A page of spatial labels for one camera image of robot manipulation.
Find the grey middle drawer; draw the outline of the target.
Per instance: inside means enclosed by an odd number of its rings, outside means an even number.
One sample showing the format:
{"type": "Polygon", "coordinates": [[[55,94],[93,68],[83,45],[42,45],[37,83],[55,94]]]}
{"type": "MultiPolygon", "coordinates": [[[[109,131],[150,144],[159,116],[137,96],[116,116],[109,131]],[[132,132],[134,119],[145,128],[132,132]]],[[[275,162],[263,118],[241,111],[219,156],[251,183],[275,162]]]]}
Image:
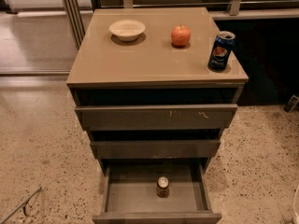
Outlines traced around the grey middle drawer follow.
{"type": "Polygon", "coordinates": [[[91,148],[100,159],[177,159],[214,157],[221,141],[93,141],[91,148]]]}

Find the grey top drawer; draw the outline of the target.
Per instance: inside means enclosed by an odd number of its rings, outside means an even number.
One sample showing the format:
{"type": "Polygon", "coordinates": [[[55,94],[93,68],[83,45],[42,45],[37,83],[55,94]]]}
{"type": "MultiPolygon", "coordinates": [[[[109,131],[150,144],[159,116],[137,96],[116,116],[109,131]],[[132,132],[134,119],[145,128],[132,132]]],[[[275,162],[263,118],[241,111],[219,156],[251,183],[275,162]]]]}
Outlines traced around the grey top drawer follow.
{"type": "Polygon", "coordinates": [[[234,104],[78,106],[81,126],[91,131],[195,130],[227,128],[234,104]]]}

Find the red apple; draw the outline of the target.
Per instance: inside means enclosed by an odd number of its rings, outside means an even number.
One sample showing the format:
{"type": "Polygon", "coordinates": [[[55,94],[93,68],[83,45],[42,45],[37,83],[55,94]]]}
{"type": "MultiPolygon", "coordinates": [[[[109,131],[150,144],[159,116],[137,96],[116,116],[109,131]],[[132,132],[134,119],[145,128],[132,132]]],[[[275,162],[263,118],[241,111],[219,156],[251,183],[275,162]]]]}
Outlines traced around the red apple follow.
{"type": "Polygon", "coordinates": [[[177,47],[185,47],[191,39],[191,30],[185,25],[175,26],[171,31],[171,41],[177,47]]]}

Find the grey drawer cabinet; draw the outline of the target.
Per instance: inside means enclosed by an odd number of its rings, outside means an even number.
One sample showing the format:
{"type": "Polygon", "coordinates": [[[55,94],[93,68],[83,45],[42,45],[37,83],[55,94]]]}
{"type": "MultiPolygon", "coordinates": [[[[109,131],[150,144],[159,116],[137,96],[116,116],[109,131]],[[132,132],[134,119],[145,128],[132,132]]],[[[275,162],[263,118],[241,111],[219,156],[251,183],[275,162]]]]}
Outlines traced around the grey drawer cabinet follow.
{"type": "MultiPolygon", "coordinates": [[[[93,13],[77,58],[67,79],[76,107],[121,105],[234,104],[248,77],[234,55],[226,69],[207,66],[219,29],[207,10],[195,8],[98,9],[93,13]],[[109,31],[115,21],[137,20],[145,31],[135,41],[120,41],[109,31]],[[175,26],[191,30],[187,46],[171,41],[175,26]]],[[[91,131],[95,141],[221,140],[223,129],[91,131]]],[[[115,162],[166,159],[100,159],[102,167],[115,162]]],[[[200,161],[212,157],[170,160],[200,161]]]]}

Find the white bowl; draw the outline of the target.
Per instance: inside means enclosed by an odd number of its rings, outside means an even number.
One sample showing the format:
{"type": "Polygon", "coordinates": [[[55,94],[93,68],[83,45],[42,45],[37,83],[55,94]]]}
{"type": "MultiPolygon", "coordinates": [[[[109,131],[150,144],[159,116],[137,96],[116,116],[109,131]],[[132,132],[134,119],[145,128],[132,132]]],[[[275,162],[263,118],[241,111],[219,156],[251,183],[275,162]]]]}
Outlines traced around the white bowl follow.
{"type": "Polygon", "coordinates": [[[137,20],[115,21],[109,26],[109,31],[120,41],[135,41],[145,31],[143,22],[137,20]]]}

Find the orange soda can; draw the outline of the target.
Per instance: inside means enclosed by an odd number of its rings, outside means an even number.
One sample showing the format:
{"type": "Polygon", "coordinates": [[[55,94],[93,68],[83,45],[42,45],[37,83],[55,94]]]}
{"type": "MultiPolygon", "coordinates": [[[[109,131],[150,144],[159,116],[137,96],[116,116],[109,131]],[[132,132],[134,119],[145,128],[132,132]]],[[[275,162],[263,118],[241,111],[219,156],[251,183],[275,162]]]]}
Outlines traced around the orange soda can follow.
{"type": "Polygon", "coordinates": [[[156,194],[161,198],[169,196],[169,180],[166,176],[160,176],[157,180],[156,194]]]}

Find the grey open bottom drawer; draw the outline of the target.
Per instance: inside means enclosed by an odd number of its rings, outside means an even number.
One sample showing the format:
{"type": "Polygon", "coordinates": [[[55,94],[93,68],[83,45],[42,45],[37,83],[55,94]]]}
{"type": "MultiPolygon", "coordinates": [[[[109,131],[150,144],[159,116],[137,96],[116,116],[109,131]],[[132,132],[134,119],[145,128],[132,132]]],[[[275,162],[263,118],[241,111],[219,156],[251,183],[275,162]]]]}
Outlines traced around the grey open bottom drawer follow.
{"type": "Polygon", "coordinates": [[[159,162],[107,168],[101,213],[95,224],[217,224],[199,163],[159,162]],[[156,194],[157,180],[169,180],[169,196],[156,194]]]}

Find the small dark floor object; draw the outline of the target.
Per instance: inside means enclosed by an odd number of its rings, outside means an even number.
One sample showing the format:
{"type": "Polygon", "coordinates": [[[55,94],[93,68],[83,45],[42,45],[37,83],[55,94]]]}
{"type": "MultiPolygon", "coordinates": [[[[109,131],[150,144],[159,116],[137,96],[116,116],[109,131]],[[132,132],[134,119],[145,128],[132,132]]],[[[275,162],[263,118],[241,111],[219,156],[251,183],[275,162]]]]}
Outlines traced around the small dark floor object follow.
{"type": "Polygon", "coordinates": [[[299,104],[299,97],[297,95],[293,95],[288,103],[284,106],[283,110],[287,113],[292,112],[299,104]]]}

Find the metal rod on floor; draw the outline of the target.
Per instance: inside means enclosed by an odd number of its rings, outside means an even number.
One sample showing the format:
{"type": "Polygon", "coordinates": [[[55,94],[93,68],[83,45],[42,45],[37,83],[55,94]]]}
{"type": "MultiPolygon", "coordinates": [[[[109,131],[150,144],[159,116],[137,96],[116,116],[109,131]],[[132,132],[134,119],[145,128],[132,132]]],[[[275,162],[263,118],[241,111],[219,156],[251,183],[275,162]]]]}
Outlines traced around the metal rod on floor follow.
{"type": "Polygon", "coordinates": [[[23,210],[23,213],[26,214],[26,206],[30,202],[30,200],[35,197],[40,191],[42,187],[39,186],[33,193],[31,193],[27,198],[21,201],[14,209],[12,209],[7,215],[5,215],[1,220],[0,224],[5,224],[13,215],[15,215],[20,209],[23,210]]]}

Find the blue pepsi can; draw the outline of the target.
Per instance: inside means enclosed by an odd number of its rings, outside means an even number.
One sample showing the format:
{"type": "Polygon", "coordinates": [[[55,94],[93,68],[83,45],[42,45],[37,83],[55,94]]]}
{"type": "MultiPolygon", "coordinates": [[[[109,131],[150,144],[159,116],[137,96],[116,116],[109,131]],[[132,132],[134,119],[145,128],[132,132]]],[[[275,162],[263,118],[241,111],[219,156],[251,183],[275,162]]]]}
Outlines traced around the blue pepsi can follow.
{"type": "Polygon", "coordinates": [[[229,31],[218,32],[210,53],[208,68],[214,71],[223,71],[227,66],[234,43],[235,34],[229,31]]]}

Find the metal window frame post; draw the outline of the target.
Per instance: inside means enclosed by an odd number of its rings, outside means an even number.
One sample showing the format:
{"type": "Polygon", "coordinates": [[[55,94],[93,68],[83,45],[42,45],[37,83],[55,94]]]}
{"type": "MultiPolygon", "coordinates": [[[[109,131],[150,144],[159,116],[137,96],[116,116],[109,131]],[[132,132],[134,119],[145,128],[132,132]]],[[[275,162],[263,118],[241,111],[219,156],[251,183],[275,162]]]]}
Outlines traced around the metal window frame post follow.
{"type": "Polygon", "coordinates": [[[80,15],[78,0],[62,0],[64,10],[69,20],[72,36],[74,38],[77,49],[80,48],[82,40],[85,36],[85,29],[80,15]]]}

